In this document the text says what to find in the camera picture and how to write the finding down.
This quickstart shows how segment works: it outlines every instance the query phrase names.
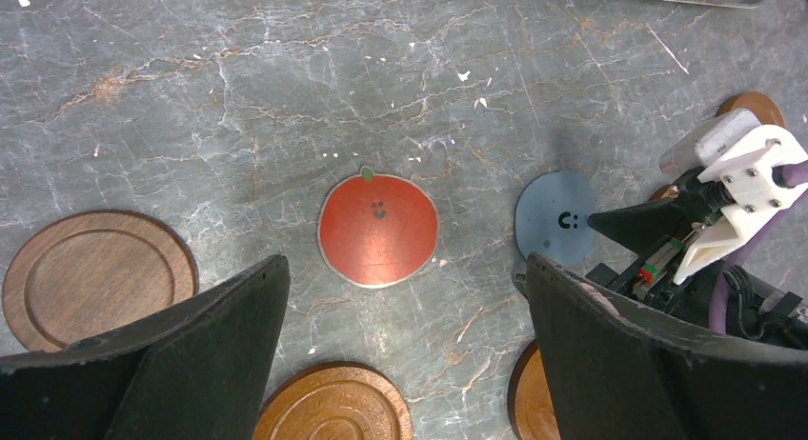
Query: marble tabletop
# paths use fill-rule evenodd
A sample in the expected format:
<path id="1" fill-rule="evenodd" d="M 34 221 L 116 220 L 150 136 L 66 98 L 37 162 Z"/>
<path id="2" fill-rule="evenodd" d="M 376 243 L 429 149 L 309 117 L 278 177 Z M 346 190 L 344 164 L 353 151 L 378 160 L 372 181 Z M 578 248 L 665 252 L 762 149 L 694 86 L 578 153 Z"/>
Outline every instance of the marble tabletop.
<path id="1" fill-rule="evenodd" d="M 402 391 L 417 439 L 512 439 L 505 393 L 533 338 L 511 284 L 516 198 L 579 170 L 601 210 L 644 200 L 658 157 L 727 97 L 768 93 L 808 142 L 806 0 L 0 0 L 0 277 L 84 210 L 172 226 L 203 289 L 265 256 L 292 290 L 269 396 L 350 360 Z M 363 290 L 316 223 L 367 165 L 440 219 L 417 276 Z M 804 210 L 750 270 L 806 292 Z M 602 238 L 578 271 L 629 254 Z M 24 349 L 0 321 L 0 353 Z"/>

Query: blue coaster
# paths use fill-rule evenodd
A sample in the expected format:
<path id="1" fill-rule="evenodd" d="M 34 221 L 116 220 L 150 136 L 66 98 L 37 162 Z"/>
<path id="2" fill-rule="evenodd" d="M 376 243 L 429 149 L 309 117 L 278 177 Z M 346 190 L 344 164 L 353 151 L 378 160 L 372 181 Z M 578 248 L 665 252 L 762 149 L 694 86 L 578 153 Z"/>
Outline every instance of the blue coaster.
<path id="1" fill-rule="evenodd" d="M 542 175 L 516 203 L 516 245 L 525 258 L 535 252 L 573 266 L 586 257 L 595 240 L 595 231 L 586 224 L 594 212 L 595 193 L 580 173 Z"/>

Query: tomato-shaped coaster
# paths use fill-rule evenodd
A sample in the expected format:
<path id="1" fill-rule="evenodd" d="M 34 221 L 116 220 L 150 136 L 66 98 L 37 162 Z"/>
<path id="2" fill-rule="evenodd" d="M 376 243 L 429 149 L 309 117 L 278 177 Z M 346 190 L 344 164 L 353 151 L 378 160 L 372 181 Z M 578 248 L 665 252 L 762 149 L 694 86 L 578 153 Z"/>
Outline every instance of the tomato-shaped coaster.
<path id="1" fill-rule="evenodd" d="M 437 210 L 421 188 L 363 167 L 326 197 L 317 240 L 340 276 L 361 288 L 384 288 L 430 260 L 437 227 Z"/>

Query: purple cable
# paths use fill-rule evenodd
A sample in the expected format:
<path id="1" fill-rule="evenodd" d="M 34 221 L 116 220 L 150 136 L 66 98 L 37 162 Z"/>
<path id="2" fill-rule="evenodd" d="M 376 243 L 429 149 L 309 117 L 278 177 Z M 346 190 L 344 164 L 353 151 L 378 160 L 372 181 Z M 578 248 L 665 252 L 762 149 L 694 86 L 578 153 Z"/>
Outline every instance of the purple cable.
<path id="1" fill-rule="evenodd" d="M 791 188 L 808 183 L 808 161 L 800 164 L 782 166 L 782 179 L 783 183 Z M 802 194 L 792 207 L 796 206 L 805 197 L 808 197 L 808 194 Z M 746 245 L 727 256 L 726 261 L 724 261 L 724 266 L 721 268 L 721 272 L 724 272 L 732 266 L 739 266 L 746 262 L 758 243 L 763 240 L 763 237 L 765 237 L 774 226 L 785 218 L 789 210 L 790 209 L 779 211 L 754 237 L 752 237 L 752 239 L 746 242 Z M 713 332 L 727 333 L 727 305 L 729 304 L 729 298 L 730 286 L 723 275 L 720 274 L 716 280 L 716 286 L 713 288 L 713 297 L 710 299 L 710 310 L 708 313 L 710 330 Z"/>

